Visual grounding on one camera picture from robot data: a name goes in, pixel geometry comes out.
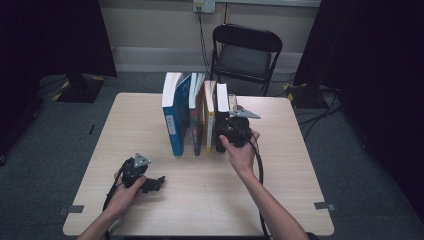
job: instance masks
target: forearm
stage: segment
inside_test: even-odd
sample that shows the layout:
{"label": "forearm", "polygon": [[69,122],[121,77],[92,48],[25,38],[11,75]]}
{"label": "forearm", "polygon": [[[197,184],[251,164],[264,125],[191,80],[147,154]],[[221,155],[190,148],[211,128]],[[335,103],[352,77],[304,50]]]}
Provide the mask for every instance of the forearm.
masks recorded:
{"label": "forearm", "polygon": [[241,176],[273,239],[308,239],[297,220],[262,186],[254,175]]}
{"label": "forearm", "polygon": [[94,222],[77,238],[78,240],[85,239],[101,239],[106,230],[116,220],[116,217],[107,211],[102,212]]}

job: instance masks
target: black pen on floor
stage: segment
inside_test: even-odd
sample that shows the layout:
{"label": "black pen on floor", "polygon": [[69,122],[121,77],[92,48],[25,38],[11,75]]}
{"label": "black pen on floor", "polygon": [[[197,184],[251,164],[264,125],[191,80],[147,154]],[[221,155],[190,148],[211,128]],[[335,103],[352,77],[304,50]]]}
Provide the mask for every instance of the black pen on floor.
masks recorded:
{"label": "black pen on floor", "polygon": [[93,126],[91,126],[91,129],[90,129],[90,132],[88,133],[88,135],[91,135],[92,133],[93,133],[93,129],[94,129],[94,126],[95,126],[96,124],[93,124]]}

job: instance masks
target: barcode label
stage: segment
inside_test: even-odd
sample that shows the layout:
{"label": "barcode label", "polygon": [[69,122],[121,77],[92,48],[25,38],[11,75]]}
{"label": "barcode label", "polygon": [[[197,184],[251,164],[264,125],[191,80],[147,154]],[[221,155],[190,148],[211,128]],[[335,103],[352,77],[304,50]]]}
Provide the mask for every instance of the barcode label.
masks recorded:
{"label": "barcode label", "polygon": [[175,131],[174,117],[172,115],[166,115],[166,125],[168,126],[168,132],[170,135],[175,135],[177,132]]}

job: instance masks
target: person's left hand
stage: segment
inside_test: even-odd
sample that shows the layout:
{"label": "person's left hand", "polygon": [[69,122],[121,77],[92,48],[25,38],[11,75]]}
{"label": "person's left hand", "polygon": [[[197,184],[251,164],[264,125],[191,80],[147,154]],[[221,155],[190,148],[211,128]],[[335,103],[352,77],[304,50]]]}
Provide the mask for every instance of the person's left hand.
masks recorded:
{"label": "person's left hand", "polygon": [[122,183],[121,177],[119,177],[116,186],[118,186],[115,189],[115,193],[113,194],[112,199],[110,200],[109,204],[107,205],[105,212],[108,212],[112,215],[112,217],[117,220],[121,217],[121,215],[128,209],[128,207],[132,204],[135,195],[137,194],[137,191],[140,189],[140,187],[146,182],[146,176],[139,177],[134,184],[127,188]]}

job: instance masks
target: black chair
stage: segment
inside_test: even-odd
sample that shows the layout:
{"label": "black chair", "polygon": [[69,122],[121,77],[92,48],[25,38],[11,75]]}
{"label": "black chair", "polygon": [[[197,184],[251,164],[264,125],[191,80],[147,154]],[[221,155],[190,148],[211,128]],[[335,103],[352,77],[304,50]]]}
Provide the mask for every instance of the black chair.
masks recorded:
{"label": "black chair", "polygon": [[216,27],[212,34],[213,56],[210,79],[213,74],[261,83],[266,96],[275,64],[283,43],[274,33],[235,24]]}

